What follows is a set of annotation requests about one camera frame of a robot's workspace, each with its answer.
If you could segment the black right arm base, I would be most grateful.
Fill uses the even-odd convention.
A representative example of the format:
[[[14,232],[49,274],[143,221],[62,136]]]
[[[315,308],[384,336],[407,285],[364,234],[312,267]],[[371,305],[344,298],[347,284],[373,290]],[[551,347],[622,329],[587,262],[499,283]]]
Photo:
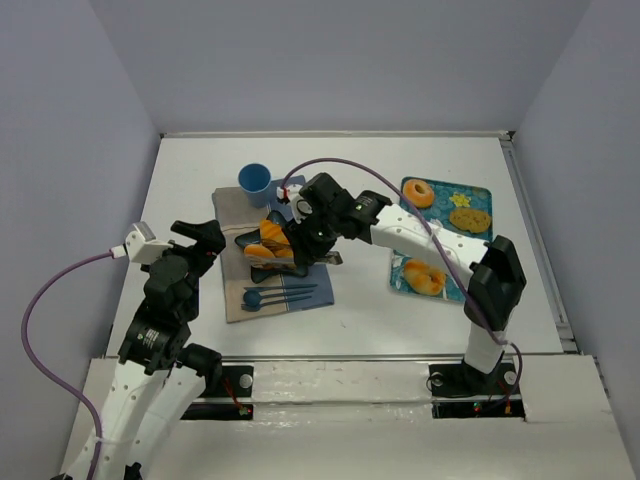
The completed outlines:
[[[467,370],[462,363],[431,365],[425,386],[431,394],[433,418],[524,420],[525,408],[521,390],[515,386],[516,375],[512,363],[501,363],[489,376]]]

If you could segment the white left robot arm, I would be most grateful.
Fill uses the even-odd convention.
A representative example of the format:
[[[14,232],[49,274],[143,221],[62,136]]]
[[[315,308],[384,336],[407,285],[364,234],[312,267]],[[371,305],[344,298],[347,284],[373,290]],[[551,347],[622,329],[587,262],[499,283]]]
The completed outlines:
[[[176,221],[171,230],[192,245],[160,241],[138,222],[109,251],[113,259],[140,265],[148,278],[104,405],[92,410],[94,428],[64,479],[143,478],[156,446],[191,402],[220,379],[220,354],[188,339],[189,324],[199,315],[200,280],[226,240],[216,220]]]

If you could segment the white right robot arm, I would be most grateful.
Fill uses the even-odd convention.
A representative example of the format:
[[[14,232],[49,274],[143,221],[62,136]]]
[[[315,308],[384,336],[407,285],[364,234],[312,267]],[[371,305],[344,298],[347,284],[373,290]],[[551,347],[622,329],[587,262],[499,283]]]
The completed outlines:
[[[486,242],[434,226],[370,190],[354,197],[327,173],[303,185],[281,184],[276,198],[293,214],[284,234],[299,266],[319,262],[344,238],[448,271],[465,297],[464,313],[471,322],[463,360],[455,369],[457,387],[471,395],[496,377],[507,326],[526,286],[509,239]]]

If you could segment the small round orange bun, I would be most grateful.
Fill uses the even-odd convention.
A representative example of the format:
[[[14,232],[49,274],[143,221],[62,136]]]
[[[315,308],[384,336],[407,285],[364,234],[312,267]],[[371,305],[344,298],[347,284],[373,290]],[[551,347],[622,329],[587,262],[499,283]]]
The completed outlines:
[[[267,247],[260,244],[249,244],[244,248],[244,255],[264,259],[274,259],[274,253]]]

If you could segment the stainless steel tongs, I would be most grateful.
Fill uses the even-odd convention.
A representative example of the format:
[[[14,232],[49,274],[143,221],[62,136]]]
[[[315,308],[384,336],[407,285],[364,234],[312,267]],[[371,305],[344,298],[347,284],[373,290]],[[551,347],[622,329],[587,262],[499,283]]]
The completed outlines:
[[[247,257],[251,266],[260,269],[267,269],[269,267],[272,268],[297,268],[302,267],[303,263],[297,263],[294,258],[274,258],[274,259],[264,259],[264,258],[256,258],[256,257]],[[315,261],[312,261],[311,264],[328,264],[328,265],[341,265],[344,263],[339,252],[330,252],[328,256],[319,258]]]

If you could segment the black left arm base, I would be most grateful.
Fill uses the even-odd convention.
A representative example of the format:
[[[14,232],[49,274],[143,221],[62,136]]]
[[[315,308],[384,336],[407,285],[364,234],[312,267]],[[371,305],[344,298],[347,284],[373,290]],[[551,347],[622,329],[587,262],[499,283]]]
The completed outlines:
[[[230,364],[222,367],[221,378],[203,393],[183,413],[184,421],[251,421],[254,367]]]

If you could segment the orange striped croissant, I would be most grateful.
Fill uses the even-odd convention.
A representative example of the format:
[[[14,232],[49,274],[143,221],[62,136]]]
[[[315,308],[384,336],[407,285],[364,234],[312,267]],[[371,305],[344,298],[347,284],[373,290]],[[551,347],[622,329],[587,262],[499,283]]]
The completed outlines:
[[[282,227],[268,219],[259,224],[261,244],[269,249],[276,258],[293,258],[294,253]]]

